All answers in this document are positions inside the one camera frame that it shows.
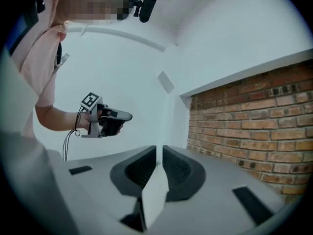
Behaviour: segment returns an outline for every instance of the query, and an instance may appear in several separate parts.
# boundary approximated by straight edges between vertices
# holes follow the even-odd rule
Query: cable
[[[65,161],[67,161],[67,152],[68,152],[68,144],[69,144],[69,138],[70,138],[70,135],[72,135],[72,133],[74,132],[75,135],[77,137],[80,136],[80,131],[77,130],[77,124],[79,123],[80,119],[81,119],[81,116],[82,116],[82,112],[83,112],[84,108],[81,106],[79,108],[79,111],[77,113],[77,116],[76,116],[76,121],[75,121],[75,126],[74,126],[74,129],[72,129],[66,136],[65,140],[64,140],[64,143],[63,143],[63,150],[62,150],[62,157]]]

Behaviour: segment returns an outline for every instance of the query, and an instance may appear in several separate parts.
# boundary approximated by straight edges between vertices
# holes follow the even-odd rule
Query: black wire
[[[83,112],[84,108],[81,106],[79,108],[79,111],[77,113],[77,116],[76,116],[76,121],[75,121],[75,126],[74,126],[74,129],[72,129],[70,131],[70,133],[67,135],[66,139],[65,139],[65,143],[63,144],[63,147],[65,146],[65,150],[63,151],[63,156],[64,156],[64,160],[67,161],[67,153],[68,153],[68,144],[69,144],[69,138],[70,138],[70,135],[72,135],[73,133],[75,133],[75,135],[77,137],[80,136],[80,131],[77,130],[77,123],[78,123],[78,119],[80,119],[80,116]]]

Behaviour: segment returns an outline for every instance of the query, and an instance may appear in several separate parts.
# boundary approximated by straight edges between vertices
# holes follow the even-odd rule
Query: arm
[[[46,107],[36,106],[36,114],[39,123],[52,131],[69,131],[74,129],[77,112],[64,112],[53,105]],[[77,123],[77,129],[87,129],[89,125],[88,116],[85,112],[82,113],[81,120]]]

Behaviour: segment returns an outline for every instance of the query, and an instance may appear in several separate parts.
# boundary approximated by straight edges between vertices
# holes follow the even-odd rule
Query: black padding
[[[233,193],[249,213],[256,225],[260,225],[273,216],[271,211],[254,195],[248,187],[233,189]]]
[[[191,198],[202,187],[206,178],[200,163],[167,145],[163,146],[163,168],[169,185],[166,202]]]
[[[90,166],[86,165],[86,166],[81,166],[81,167],[69,169],[69,172],[70,172],[70,174],[75,175],[75,174],[83,173],[83,172],[89,171],[89,170],[92,170],[92,168]]]
[[[123,195],[141,198],[142,189],[150,179],[157,160],[157,147],[144,151],[116,164],[110,171],[112,183]]]

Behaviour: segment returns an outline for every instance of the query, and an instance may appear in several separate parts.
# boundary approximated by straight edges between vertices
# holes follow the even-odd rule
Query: brick wall
[[[313,172],[313,60],[192,97],[187,148],[231,161],[286,202]]]

